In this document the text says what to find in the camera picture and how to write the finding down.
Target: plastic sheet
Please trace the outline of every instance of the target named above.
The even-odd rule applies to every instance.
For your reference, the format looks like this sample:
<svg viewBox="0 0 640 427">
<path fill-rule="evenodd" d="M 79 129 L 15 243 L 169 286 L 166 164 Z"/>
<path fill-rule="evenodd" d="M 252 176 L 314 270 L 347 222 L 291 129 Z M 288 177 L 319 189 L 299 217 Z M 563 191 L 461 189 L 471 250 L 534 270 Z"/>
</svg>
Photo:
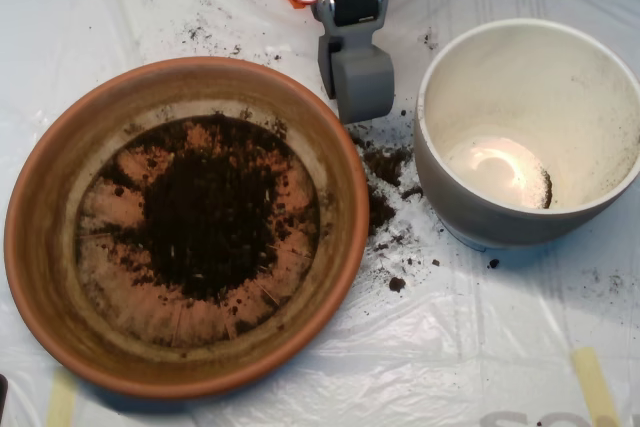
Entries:
<svg viewBox="0 0 640 427">
<path fill-rule="evenodd" d="M 316 64 L 322 28 L 286 0 L 0 6 L 2 221 L 19 170 L 46 128 L 81 95 L 130 68 L 232 56 L 269 65 L 326 99 Z M 516 16 L 582 29 L 640 72 L 637 0 L 391 0 L 374 40 L 393 58 L 396 103 L 387 118 L 353 128 L 381 146 L 410 145 L 416 91 L 438 50 L 475 25 Z M 397 214 L 371 239 L 332 322 L 295 359 L 257 384 L 193 402 L 141 402 L 77 380 L 71 425 L 590 425 L 571 364 L 582 347 L 595 349 L 621 423 L 633 425 L 640 416 L 638 183 L 560 241 L 486 253 L 453 239 L 425 199 L 402 200 L 417 184 L 412 162 L 399 188 L 375 183 Z M 376 251 L 380 243 L 389 247 Z M 487 269 L 493 258 L 498 268 Z M 406 281 L 399 293 L 388 287 L 392 276 Z M 3 427 L 60 425 L 50 414 L 58 369 L 0 276 L 0 372 L 10 382 Z"/>
</svg>

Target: white pot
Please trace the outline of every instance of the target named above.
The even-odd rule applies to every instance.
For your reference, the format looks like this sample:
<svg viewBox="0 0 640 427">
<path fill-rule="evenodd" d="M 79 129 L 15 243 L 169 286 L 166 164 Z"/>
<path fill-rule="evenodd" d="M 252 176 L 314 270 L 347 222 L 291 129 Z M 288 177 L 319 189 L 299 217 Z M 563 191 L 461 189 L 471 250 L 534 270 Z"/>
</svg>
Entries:
<svg viewBox="0 0 640 427">
<path fill-rule="evenodd" d="M 640 84 L 575 29 L 515 19 L 447 45 L 420 85 L 420 182 L 461 240 L 517 247 L 604 210 L 640 171 Z"/>
</svg>

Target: masking tape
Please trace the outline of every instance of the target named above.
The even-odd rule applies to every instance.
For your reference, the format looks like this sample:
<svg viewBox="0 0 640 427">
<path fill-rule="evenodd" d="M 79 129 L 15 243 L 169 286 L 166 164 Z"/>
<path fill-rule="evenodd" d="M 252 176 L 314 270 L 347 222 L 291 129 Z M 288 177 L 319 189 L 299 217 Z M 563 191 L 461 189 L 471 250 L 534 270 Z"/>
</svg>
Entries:
<svg viewBox="0 0 640 427">
<path fill-rule="evenodd" d="M 71 374 L 63 368 L 56 369 L 49 398 L 47 427 L 71 427 L 76 390 L 76 381 Z"/>
<path fill-rule="evenodd" d="M 571 360 L 594 427 L 619 427 L 620 419 L 596 351 L 591 347 L 574 350 Z"/>
</svg>

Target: dirt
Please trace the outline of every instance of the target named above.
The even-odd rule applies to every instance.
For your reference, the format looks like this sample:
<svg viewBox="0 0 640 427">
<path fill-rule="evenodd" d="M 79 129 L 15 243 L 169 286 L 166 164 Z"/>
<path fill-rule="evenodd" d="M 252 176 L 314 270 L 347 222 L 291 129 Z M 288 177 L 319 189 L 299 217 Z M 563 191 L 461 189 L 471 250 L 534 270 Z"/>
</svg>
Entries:
<svg viewBox="0 0 640 427">
<path fill-rule="evenodd" d="M 419 185 L 416 185 L 415 187 L 411 187 L 409 190 L 405 190 L 400 197 L 402 197 L 402 200 L 407 200 L 409 197 L 413 195 L 419 195 L 420 198 L 422 198 L 424 196 L 424 191 L 422 190 L 422 187 L 420 187 Z"/>
<path fill-rule="evenodd" d="M 378 229 L 396 215 L 387 197 L 369 185 L 369 236 L 376 235 Z"/>
<path fill-rule="evenodd" d="M 389 290 L 392 292 L 400 292 L 407 283 L 399 277 L 393 277 L 389 281 Z"/>
<path fill-rule="evenodd" d="M 379 148 L 369 150 L 364 154 L 364 162 L 371 169 L 371 172 L 394 187 L 400 187 L 402 166 L 410 158 L 411 150 L 408 147 L 401 147 L 391 151 Z"/>
<path fill-rule="evenodd" d="M 546 170 L 542 170 L 542 177 L 544 178 L 544 204 L 543 209 L 548 209 L 551 205 L 551 198 L 553 197 L 553 182 L 551 182 L 551 176 Z"/>
<path fill-rule="evenodd" d="M 289 236 L 294 219 L 275 220 L 284 207 L 276 201 L 283 174 L 271 170 L 268 157 L 289 162 L 295 154 L 282 138 L 286 131 L 274 134 L 222 114 L 188 120 L 217 140 L 215 154 L 184 148 L 184 121 L 152 129 L 125 146 L 161 147 L 174 157 L 142 191 L 144 221 L 114 237 L 151 255 L 153 275 L 136 282 L 178 286 L 185 297 L 220 302 L 228 290 L 277 261 L 272 246 Z M 131 179 L 115 163 L 101 175 L 116 185 L 116 195 L 131 188 Z M 317 198 L 314 203 L 317 211 Z"/>
</svg>

